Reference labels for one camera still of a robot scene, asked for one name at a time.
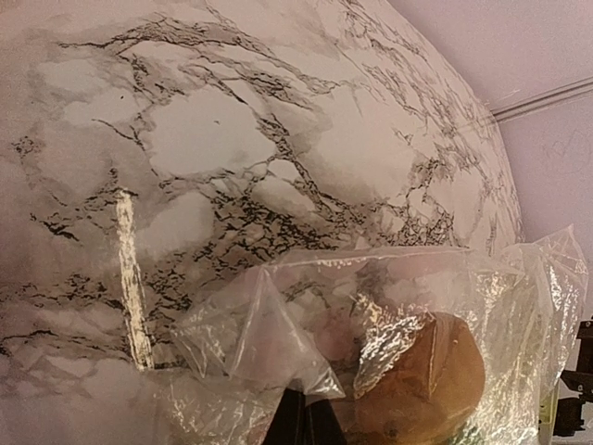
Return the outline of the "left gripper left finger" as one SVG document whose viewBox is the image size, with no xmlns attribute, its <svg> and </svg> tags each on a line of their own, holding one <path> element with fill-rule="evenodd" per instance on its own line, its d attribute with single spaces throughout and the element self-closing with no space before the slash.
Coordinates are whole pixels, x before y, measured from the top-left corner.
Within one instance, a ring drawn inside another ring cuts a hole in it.
<svg viewBox="0 0 593 445">
<path fill-rule="evenodd" d="M 286 389 L 271 421 L 263 445 L 303 445 L 305 395 Z"/>
</svg>

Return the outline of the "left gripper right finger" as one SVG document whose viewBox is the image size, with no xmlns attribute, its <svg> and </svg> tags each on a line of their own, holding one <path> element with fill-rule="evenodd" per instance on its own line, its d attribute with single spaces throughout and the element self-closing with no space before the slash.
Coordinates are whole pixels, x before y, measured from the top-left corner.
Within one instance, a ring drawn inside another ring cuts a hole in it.
<svg viewBox="0 0 593 445">
<path fill-rule="evenodd" d="M 321 396 L 307 396 L 305 401 L 305 443 L 347 445 L 331 402 Z"/>
</svg>

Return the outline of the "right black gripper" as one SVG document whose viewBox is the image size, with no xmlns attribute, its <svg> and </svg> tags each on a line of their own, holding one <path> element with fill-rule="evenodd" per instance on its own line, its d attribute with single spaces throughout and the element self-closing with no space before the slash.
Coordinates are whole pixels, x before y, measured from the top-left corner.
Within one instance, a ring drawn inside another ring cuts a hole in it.
<svg viewBox="0 0 593 445">
<path fill-rule="evenodd" d="M 575 370 L 564 370 L 561 381 L 577 397 L 558 400 L 558 435 L 574 436 L 586 431 L 583 406 L 592 402 L 592 320 L 582 321 L 577 338 L 580 340 Z"/>
</svg>

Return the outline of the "clear zip top bag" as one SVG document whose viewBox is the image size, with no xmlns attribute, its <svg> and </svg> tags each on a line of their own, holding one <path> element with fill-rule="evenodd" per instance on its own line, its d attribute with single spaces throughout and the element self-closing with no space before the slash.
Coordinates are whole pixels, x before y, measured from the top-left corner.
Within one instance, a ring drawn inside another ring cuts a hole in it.
<svg viewBox="0 0 593 445">
<path fill-rule="evenodd" d="M 587 281 L 571 228 L 495 257 L 452 247 L 292 251 L 198 298 L 171 330 L 185 367 L 161 394 L 180 444 L 263 444 L 286 389 L 343 409 L 443 312 L 469 326 L 486 381 L 475 412 L 442 444 L 535 444 Z"/>
</svg>

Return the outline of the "brown fake potato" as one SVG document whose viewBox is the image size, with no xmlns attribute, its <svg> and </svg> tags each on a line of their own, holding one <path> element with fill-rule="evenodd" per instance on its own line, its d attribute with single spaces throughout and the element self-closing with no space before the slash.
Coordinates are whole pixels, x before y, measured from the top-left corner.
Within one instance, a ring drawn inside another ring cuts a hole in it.
<svg viewBox="0 0 593 445">
<path fill-rule="evenodd" d="M 434 312 L 374 388 L 334 409 L 348 444 L 442 444 L 475 412 L 485 381 L 467 323 Z"/>
</svg>

